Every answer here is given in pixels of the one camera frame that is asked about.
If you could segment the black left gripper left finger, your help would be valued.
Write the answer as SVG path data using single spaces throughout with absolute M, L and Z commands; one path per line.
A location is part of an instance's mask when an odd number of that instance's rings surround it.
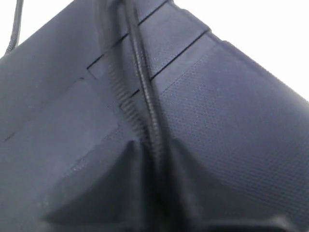
M 130 141 L 114 165 L 83 194 L 44 216 L 38 232 L 153 232 L 147 152 Z

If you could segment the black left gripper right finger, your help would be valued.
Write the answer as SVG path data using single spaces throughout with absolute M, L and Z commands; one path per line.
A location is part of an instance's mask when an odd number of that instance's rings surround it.
M 173 232 L 296 232 L 283 213 L 237 193 L 202 167 L 177 139 L 169 142 L 166 196 Z

